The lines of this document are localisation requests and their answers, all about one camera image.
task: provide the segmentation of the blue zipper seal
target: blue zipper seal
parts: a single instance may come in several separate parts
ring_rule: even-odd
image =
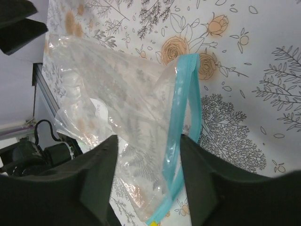
[[[153,222],[159,223],[164,218],[184,186],[184,176],[181,167],[175,179],[174,175],[178,156],[180,154],[180,139],[184,126],[187,100],[189,100],[190,103],[192,122],[189,137],[197,142],[201,132],[202,108],[198,83],[199,67],[199,54],[179,56],[166,153],[163,162],[163,176],[167,182],[170,196],[164,198],[162,204],[146,221],[147,225],[150,225]]]

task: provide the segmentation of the ziplock bag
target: ziplock bag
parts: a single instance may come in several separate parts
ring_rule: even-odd
[[[200,135],[199,55],[165,67],[59,35],[50,35],[49,50],[66,89],[57,131],[91,148],[117,134],[116,177],[140,220],[158,223],[184,185],[178,160],[188,100],[189,136]]]

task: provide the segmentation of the white wall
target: white wall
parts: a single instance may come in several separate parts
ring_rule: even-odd
[[[29,18],[46,23],[48,0],[31,2],[38,13]],[[0,126],[32,118],[32,63],[43,62],[44,43],[42,35],[10,56],[0,52]]]

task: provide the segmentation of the black cable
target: black cable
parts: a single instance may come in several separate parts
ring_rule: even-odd
[[[52,128],[52,125],[51,125],[51,122],[46,120],[46,119],[42,119],[40,121],[37,122],[37,124],[35,125],[34,127],[34,138],[35,138],[35,145],[38,145],[39,144],[39,136],[38,136],[38,125],[40,125],[42,122],[48,122],[49,126],[50,126],[50,134],[51,134],[51,137],[52,139],[54,139],[55,141],[57,142],[60,142],[61,140],[56,138],[53,134],[53,128]]]

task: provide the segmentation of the printed pattern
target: printed pattern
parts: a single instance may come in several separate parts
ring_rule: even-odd
[[[301,167],[301,33],[291,30],[299,27],[300,2],[49,0],[47,25],[50,32],[164,65],[179,55],[198,53],[199,144],[249,172],[274,177]],[[290,12],[290,17],[277,11]],[[44,52],[43,76],[60,105],[65,90],[48,34]],[[184,126],[185,133],[189,128]],[[156,183],[151,164],[133,164],[146,170],[136,174],[154,177]],[[110,203],[122,225],[145,225],[118,179]],[[189,217],[183,189],[159,225],[190,226]]]

